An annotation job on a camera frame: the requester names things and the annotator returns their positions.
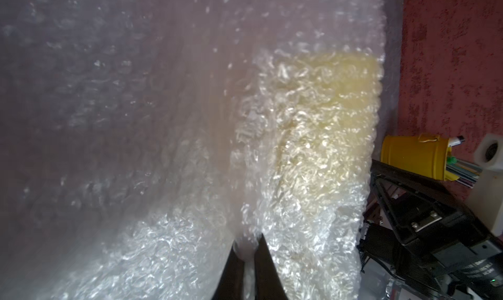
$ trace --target black cable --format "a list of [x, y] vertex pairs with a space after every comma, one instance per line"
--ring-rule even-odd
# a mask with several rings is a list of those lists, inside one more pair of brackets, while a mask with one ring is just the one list
[[365, 266], [367, 265], [367, 263], [370, 261], [370, 258], [369, 257], [366, 257], [366, 260], [365, 262], [363, 262], [363, 265], [362, 265], [362, 270], [361, 272], [365, 274], [365, 271], [363, 270], [365, 268]]
[[393, 274], [391, 272], [391, 270], [388, 268], [388, 266], [386, 266], [386, 264], [384, 264], [381, 260], [379, 260], [377, 257], [375, 257], [374, 255], [372, 255], [371, 253], [368, 253], [367, 251], [365, 251], [365, 253], [369, 256], [369, 258], [373, 259], [377, 264], [379, 264], [380, 266], [382, 266], [382, 268], [384, 268], [384, 270], [386, 272], [388, 272], [388, 274], [391, 275], [391, 277], [395, 278], [395, 279], [398, 279], [398, 280], [401, 280], [401, 281], [404, 281], [405, 282], [405, 279], [401, 278], [401, 277], [398, 277], [397, 275]]

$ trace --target black device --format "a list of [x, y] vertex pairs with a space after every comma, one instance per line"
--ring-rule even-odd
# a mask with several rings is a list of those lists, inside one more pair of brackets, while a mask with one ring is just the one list
[[470, 287], [503, 300], [502, 242], [442, 184], [374, 160], [371, 190], [392, 230], [379, 223], [362, 229], [363, 264], [375, 259], [431, 299], [470, 299]]

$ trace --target plastic sheet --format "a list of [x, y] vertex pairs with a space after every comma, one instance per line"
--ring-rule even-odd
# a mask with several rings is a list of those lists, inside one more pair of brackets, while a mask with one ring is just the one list
[[356, 297], [381, 0], [0, 11], [3, 297], [209, 298], [258, 232], [290, 299]]

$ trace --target green item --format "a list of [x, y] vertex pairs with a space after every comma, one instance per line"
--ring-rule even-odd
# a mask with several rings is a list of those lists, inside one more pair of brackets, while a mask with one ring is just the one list
[[456, 159], [456, 157], [454, 157], [454, 156], [447, 156], [447, 164], [448, 165], [454, 165], [457, 162], [458, 162], [458, 160]]

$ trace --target textured wall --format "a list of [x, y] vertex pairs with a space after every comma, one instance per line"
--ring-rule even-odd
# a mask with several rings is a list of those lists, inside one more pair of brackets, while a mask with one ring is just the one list
[[399, 134], [464, 135], [472, 160], [502, 109], [503, 0], [404, 0]]

